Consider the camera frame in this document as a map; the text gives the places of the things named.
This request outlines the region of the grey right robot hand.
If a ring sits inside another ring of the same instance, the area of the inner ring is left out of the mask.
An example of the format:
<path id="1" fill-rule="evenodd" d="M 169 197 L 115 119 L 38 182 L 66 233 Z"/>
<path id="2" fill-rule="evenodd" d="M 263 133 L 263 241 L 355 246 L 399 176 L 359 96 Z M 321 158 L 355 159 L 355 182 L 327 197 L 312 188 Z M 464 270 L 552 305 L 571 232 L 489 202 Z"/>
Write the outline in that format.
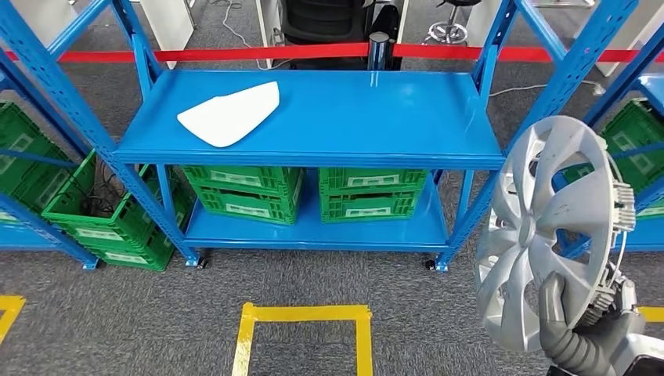
<path id="1" fill-rule="evenodd" d="M 555 271 L 550 272 L 539 287 L 541 346 L 552 345 L 555 338 L 572 334 L 611 349 L 625 335 L 644 332 L 645 318 L 636 306 L 635 284 L 615 264 L 605 267 L 596 291 L 597 301 L 587 306 L 574 327 L 565 315 L 565 287 L 565 277 Z"/>

